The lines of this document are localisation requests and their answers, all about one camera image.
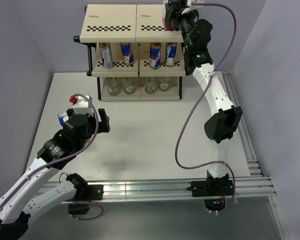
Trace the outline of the blue purple berry juice carton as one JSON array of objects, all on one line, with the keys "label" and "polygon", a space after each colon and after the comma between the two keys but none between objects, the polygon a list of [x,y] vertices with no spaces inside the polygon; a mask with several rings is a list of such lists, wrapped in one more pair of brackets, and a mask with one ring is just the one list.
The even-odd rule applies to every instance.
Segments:
[{"label": "blue purple berry juice carton", "polygon": [[178,16],[184,6],[183,0],[164,0],[162,3],[162,22],[165,31],[177,31]]}]

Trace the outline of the blue silver energy drink can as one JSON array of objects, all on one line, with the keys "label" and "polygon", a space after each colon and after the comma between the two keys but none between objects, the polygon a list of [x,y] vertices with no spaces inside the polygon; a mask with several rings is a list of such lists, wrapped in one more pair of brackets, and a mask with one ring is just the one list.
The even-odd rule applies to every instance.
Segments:
[{"label": "blue silver energy drink can", "polygon": [[156,70],[161,64],[161,43],[153,42],[150,44],[149,66]]},{"label": "blue silver energy drink can", "polygon": [[175,57],[177,53],[177,43],[167,42],[165,44],[165,66],[172,68],[175,66]]}]

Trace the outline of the clear glass bottle green cap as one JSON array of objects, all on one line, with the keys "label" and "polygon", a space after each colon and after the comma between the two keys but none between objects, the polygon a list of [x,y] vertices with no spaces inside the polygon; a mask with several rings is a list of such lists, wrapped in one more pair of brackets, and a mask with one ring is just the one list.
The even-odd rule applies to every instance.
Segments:
[{"label": "clear glass bottle green cap", "polygon": [[105,83],[107,87],[107,92],[111,96],[117,96],[120,92],[118,78],[117,77],[106,77]]},{"label": "clear glass bottle green cap", "polygon": [[161,76],[158,78],[158,85],[159,85],[159,89],[162,92],[166,92],[169,90],[170,87],[170,78],[168,76]]},{"label": "clear glass bottle green cap", "polygon": [[145,93],[148,95],[152,95],[156,92],[157,89],[157,82],[156,78],[153,76],[147,76],[144,79],[144,90]]},{"label": "clear glass bottle green cap", "polygon": [[135,84],[134,84],[134,79],[132,77],[123,77],[122,86],[125,94],[131,95],[134,93]]}]

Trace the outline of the blue Fontana juice carton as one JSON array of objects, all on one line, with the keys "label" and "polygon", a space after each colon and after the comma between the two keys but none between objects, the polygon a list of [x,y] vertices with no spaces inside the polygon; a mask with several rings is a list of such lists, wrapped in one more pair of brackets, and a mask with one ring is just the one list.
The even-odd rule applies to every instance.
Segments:
[{"label": "blue Fontana juice carton", "polygon": [[63,126],[64,123],[69,119],[69,116],[66,111],[58,113],[57,116],[58,116],[59,124],[61,126]]}]

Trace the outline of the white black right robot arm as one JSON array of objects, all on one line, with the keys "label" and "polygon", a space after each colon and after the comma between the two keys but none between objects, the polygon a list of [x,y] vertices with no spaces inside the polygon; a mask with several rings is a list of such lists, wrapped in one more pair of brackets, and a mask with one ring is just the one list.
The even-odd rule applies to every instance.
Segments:
[{"label": "white black right robot arm", "polygon": [[205,19],[195,20],[198,9],[208,4],[203,0],[180,0],[165,4],[165,24],[178,28],[184,44],[184,63],[187,75],[192,75],[202,88],[211,117],[204,124],[204,132],[213,146],[213,160],[207,162],[206,189],[219,194],[225,185],[235,182],[228,162],[230,140],[237,130],[243,111],[235,106],[225,92],[208,51],[213,26]]}]

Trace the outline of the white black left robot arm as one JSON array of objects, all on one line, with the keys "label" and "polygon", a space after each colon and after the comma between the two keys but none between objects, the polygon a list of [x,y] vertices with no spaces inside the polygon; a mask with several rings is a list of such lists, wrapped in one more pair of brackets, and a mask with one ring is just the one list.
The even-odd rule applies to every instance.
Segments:
[{"label": "white black left robot arm", "polygon": [[67,163],[83,152],[99,133],[98,115],[92,110],[67,110],[68,120],[46,141],[22,177],[0,198],[0,240],[18,240],[42,214],[61,202],[87,200],[88,183],[69,174],[54,189],[35,197],[38,190]]}]

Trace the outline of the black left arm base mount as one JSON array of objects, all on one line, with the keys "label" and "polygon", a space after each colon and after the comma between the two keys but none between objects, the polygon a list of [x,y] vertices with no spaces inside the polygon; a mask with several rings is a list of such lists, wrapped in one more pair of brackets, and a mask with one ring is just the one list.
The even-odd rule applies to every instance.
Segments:
[{"label": "black left arm base mount", "polygon": [[[88,202],[101,201],[103,199],[104,186],[102,184],[88,184],[86,187],[80,188],[75,196],[71,198],[71,201]],[[83,203],[68,203],[68,213],[79,217],[80,215],[86,215],[90,210],[88,204]]]}]

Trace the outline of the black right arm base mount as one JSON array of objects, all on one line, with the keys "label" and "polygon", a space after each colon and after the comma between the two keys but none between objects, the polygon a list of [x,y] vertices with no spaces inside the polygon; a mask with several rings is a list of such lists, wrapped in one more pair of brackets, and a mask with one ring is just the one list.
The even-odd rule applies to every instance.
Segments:
[{"label": "black right arm base mount", "polygon": [[234,185],[231,180],[220,184],[212,184],[208,180],[192,181],[186,190],[190,191],[194,198],[203,197],[204,205],[209,211],[219,212],[226,208],[226,197],[233,195]]}]

